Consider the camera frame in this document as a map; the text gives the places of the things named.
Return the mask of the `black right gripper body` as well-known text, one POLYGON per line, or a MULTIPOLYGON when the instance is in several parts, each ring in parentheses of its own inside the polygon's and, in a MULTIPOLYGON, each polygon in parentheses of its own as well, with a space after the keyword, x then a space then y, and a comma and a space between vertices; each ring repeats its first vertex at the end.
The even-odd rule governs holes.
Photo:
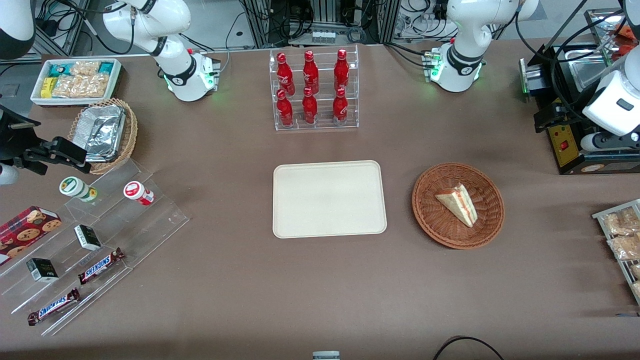
POLYGON ((35 128, 40 121, 14 112, 4 105, 0 106, 0 160, 3 165, 46 175, 49 164, 58 164, 58 160, 46 147, 47 141, 39 138, 35 128))

